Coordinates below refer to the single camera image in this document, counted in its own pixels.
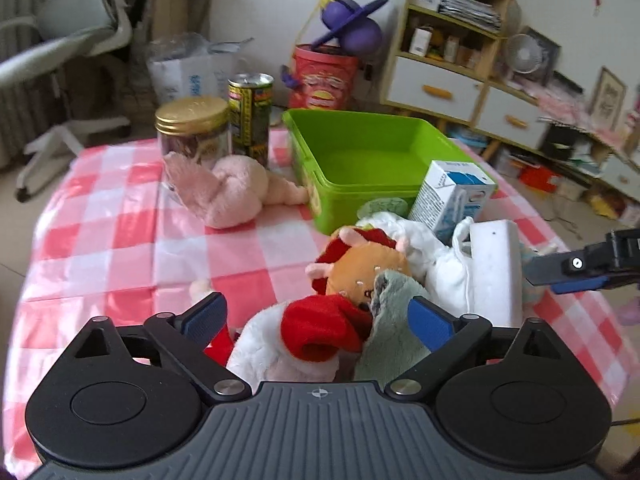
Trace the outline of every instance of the green plastic bin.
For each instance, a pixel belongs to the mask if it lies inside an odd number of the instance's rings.
[[[471,158],[422,119],[293,109],[283,119],[316,228],[330,235],[377,211],[406,216],[432,160]]]

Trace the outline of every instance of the crosshair logo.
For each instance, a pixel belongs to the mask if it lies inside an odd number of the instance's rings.
[[[328,392],[324,388],[316,388],[315,390],[309,393],[313,395],[316,399],[323,399],[324,397],[329,395],[331,392]]]

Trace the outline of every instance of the jar with gold lid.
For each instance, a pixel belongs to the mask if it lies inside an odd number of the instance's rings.
[[[184,97],[156,111],[162,156],[175,152],[208,170],[230,153],[229,107],[224,99]]]

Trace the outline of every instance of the white drawer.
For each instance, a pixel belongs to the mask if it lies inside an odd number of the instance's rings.
[[[426,112],[470,121],[481,88],[482,83],[475,79],[397,57],[387,99]]]
[[[497,88],[490,88],[476,128],[537,149],[548,124],[538,122],[538,107]]]
[[[600,179],[623,194],[640,201],[640,174],[615,155],[609,155]]]

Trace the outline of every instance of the gray-green towel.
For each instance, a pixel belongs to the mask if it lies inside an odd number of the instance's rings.
[[[411,332],[406,313],[414,296],[430,299],[413,278],[394,270],[381,272],[375,282],[371,336],[356,364],[355,381],[376,380],[381,388],[431,352]]]

